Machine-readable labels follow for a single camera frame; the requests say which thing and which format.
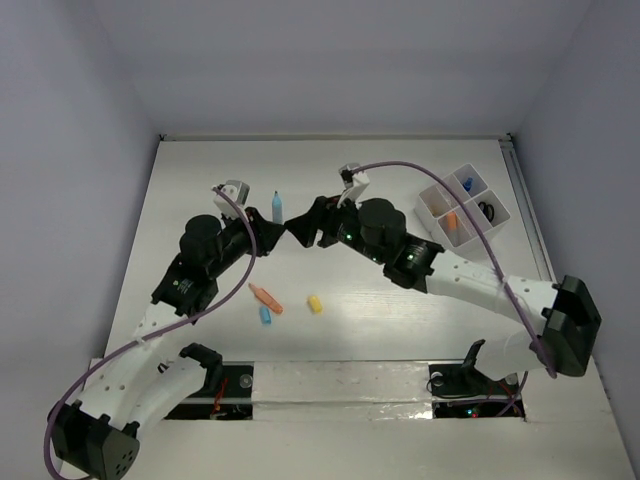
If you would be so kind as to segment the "blue highlighter pen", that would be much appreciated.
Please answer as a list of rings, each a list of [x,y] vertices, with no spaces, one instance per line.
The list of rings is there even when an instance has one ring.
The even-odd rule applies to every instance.
[[[272,198],[272,221],[277,224],[284,223],[283,203],[278,191],[274,192]]]

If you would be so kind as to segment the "yellow pen cap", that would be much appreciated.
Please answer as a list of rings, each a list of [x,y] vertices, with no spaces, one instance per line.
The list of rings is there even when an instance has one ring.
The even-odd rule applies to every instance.
[[[323,312],[323,305],[320,301],[320,299],[315,296],[315,295],[311,295],[307,298],[307,304],[310,308],[310,310],[314,313],[314,314],[320,314]]]

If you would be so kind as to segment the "blue pen cap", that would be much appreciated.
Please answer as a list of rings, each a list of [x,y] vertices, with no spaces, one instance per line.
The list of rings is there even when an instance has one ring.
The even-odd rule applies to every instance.
[[[271,325],[272,324],[272,316],[271,311],[268,307],[262,305],[259,308],[259,316],[262,325]]]

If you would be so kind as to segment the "grey orange-tipped marker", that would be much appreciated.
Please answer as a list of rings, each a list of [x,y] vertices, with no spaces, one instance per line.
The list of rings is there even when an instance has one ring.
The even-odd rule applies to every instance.
[[[458,230],[458,217],[455,212],[451,211],[445,215],[445,224],[449,233],[454,233]]]

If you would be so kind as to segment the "black scissors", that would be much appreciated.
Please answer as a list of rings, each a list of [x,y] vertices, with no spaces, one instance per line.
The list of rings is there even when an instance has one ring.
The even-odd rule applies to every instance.
[[[481,210],[488,222],[493,223],[496,218],[496,210],[494,205],[485,201],[478,203],[478,208]]]

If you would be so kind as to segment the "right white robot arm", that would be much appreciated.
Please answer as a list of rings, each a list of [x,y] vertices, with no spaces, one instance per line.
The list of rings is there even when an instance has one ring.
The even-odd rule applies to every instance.
[[[380,198],[355,204],[319,197],[285,227],[305,248],[346,245],[381,265],[399,287],[455,298],[522,324],[504,340],[479,340],[470,347],[460,368],[470,391],[482,392],[512,373],[539,368],[568,377],[586,373],[601,316],[576,277],[559,283],[499,278],[489,267],[408,233],[405,215]]]

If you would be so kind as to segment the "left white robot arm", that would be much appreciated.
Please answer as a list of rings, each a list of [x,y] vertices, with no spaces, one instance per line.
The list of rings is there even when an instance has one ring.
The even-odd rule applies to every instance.
[[[43,453],[53,478],[60,476],[54,459],[87,479],[123,478],[142,439],[182,400],[221,390],[221,354],[172,334],[224,305],[216,297],[219,277],[243,256],[254,263],[268,255],[283,232],[253,207],[186,223],[179,252],[130,341],[91,367],[50,411]]]

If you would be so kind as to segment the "orange highlighter pen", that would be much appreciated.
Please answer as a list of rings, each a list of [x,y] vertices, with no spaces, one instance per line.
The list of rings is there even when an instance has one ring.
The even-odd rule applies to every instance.
[[[273,297],[271,296],[264,288],[261,288],[253,283],[248,284],[249,289],[255,296],[255,298],[265,307],[267,307],[272,312],[280,315],[284,312],[284,307]]]

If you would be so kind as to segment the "white four-compartment organizer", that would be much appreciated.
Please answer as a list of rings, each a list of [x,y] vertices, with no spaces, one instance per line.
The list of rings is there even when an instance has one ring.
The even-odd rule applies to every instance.
[[[466,192],[462,186],[468,177],[473,178],[470,192]],[[487,240],[491,240],[510,221],[510,212],[471,164],[459,167],[445,176],[443,181],[447,188],[435,182],[418,194],[414,212],[419,221],[436,243],[457,254],[483,249],[474,224]],[[478,208],[480,201],[494,205],[496,218],[493,223],[488,222]],[[454,233],[449,233],[445,224],[445,215],[451,211],[458,217],[458,230]]]

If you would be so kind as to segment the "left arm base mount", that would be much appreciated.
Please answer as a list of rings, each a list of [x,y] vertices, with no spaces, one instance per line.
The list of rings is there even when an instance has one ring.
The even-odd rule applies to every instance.
[[[216,390],[202,389],[174,407],[165,420],[242,421],[253,418],[254,365],[226,364]]]

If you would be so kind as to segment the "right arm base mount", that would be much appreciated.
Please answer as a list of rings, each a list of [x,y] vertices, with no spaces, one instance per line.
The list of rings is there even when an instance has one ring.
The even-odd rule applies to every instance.
[[[491,380],[476,368],[484,340],[476,341],[459,363],[429,366],[426,390],[432,396],[436,419],[520,418],[525,419],[518,378]]]

